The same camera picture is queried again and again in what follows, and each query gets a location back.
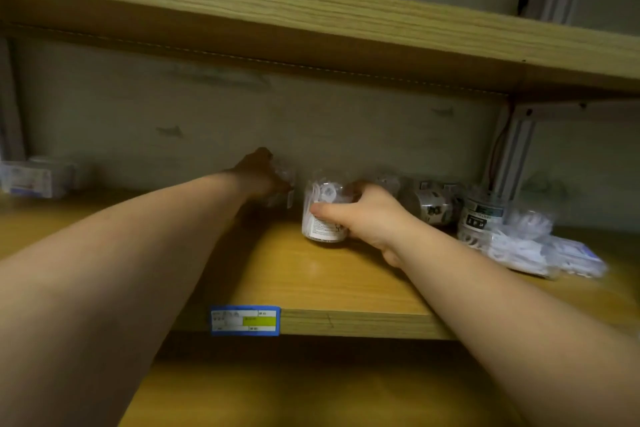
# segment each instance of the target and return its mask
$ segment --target shelf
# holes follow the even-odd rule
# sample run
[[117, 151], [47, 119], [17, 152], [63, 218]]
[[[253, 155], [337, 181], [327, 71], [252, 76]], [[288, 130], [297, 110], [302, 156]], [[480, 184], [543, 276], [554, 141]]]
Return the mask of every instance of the shelf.
[[[88, 194], [64, 201], [0, 200], [0, 258], [129, 197]], [[559, 230], [607, 261], [601, 280], [520, 275], [587, 314], [628, 334], [640, 334], [640, 252], [637, 236]], [[206, 331], [211, 305], [282, 307], [281, 332], [300, 335], [451, 339], [411, 283], [363, 243], [318, 245], [300, 233], [299, 213], [245, 218], [224, 236], [174, 329]]]
[[563, 95], [596, 88], [640, 94], [640, 37], [446, 5], [409, 0], [2, 2], [0, 32], [8, 35], [400, 87]]
[[171, 334], [120, 427], [524, 425], [457, 342]]

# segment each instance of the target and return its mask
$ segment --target person's right arm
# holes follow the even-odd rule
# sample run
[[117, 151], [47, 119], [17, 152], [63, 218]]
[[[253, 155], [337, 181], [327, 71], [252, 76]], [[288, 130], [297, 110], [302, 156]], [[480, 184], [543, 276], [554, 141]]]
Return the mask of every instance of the person's right arm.
[[359, 202], [316, 203], [400, 267], [537, 426], [640, 422], [640, 346], [407, 213], [366, 184]]

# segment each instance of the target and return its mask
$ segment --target price tag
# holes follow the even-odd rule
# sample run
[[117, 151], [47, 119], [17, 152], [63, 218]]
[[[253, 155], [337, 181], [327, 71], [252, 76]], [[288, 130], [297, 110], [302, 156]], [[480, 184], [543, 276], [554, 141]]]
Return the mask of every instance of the price tag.
[[278, 336], [280, 307], [212, 306], [209, 311], [214, 336]]

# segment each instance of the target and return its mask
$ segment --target yellow wooden surface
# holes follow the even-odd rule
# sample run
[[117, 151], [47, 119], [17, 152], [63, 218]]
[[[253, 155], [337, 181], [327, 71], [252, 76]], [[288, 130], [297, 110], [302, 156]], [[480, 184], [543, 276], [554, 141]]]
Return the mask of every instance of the yellow wooden surface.
[[8, 34], [337, 78], [640, 92], [638, 37], [408, 0], [1, 0], [0, 21]]
[[[101, 192], [63, 201], [0, 199], [0, 257], [80, 220], [128, 194]], [[245, 216], [220, 240], [175, 329], [207, 330], [211, 305], [282, 307], [283, 334], [446, 339], [451, 334], [411, 283], [356, 241], [320, 245], [300, 233], [300, 212]], [[587, 243], [610, 265], [599, 280], [520, 275], [593, 317], [640, 333], [637, 237], [558, 230]]]
[[523, 425], [451, 341], [171, 334], [121, 427]]

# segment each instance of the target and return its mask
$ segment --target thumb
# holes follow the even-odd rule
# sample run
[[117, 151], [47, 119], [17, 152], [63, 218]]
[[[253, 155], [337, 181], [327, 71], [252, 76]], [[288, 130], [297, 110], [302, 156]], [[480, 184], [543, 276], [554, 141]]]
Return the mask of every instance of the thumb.
[[351, 213], [353, 212], [351, 206], [353, 204], [313, 203], [309, 211], [320, 220], [330, 221], [349, 228]]

